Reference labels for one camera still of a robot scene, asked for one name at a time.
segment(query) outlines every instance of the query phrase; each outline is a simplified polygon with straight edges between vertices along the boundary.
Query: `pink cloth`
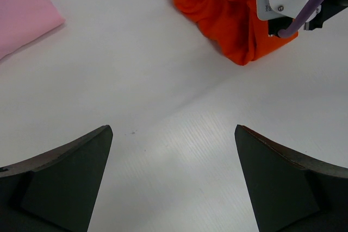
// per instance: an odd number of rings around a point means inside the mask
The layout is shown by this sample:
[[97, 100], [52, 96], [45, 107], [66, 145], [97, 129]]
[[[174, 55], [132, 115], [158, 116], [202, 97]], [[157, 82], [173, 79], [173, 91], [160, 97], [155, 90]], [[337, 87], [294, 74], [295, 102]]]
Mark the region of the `pink cloth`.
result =
[[0, 0], [0, 59], [64, 21], [50, 0]]

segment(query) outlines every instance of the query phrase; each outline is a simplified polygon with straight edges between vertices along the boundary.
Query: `orange cloth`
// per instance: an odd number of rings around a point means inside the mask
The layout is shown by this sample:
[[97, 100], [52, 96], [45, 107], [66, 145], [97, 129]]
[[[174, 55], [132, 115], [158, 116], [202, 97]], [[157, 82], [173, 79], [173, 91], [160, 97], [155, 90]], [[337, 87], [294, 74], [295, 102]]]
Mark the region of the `orange cloth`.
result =
[[289, 39], [268, 37], [268, 23], [258, 19], [256, 0], [173, 0], [201, 32], [220, 45], [223, 54], [246, 65], [282, 47]]

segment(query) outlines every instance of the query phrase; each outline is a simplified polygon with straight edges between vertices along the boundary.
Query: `white table surface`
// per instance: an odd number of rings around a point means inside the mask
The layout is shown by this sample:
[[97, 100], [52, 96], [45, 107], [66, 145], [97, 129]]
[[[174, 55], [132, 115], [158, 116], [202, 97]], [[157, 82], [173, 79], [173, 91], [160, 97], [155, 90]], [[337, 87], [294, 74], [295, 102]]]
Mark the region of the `white table surface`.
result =
[[66, 26], [0, 62], [0, 165], [111, 125], [90, 232], [258, 231], [237, 124], [348, 167], [348, 12], [240, 67], [170, 0], [52, 1]]

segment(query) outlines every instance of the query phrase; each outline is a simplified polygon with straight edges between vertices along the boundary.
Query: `crumpled fabric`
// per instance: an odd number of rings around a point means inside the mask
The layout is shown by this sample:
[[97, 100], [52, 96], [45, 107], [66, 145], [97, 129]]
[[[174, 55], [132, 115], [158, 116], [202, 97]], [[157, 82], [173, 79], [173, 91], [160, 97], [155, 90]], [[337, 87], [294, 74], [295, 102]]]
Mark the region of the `crumpled fabric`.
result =
[[0, 59], [64, 22], [50, 0], [0, 0]]
[[268, 23], [256, 13], [256, 0], [173, 0], [174, 5], [198, 24], [201, 32], [218, 42], [222, 53], [246, 65], [284, 46], [288, 39], [268, 37]]

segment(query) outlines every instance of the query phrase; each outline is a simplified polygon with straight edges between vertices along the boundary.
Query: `purple cable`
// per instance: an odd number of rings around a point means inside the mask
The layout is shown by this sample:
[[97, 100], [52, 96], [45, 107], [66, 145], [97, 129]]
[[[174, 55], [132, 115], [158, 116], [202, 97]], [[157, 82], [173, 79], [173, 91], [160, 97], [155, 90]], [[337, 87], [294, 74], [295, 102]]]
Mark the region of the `purple cable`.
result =
[[310, 16], [316, 11], [318, 6], [324, 0], [309, 0], [307, 4], [303, 7], [301, 12], [298, 14], [297, 18], [291, 23], [291, 25], [287, 29], [281, 29], [278, 32], [279, 37], [281, 38], [289, 38], [294, 35], [310, 18]]

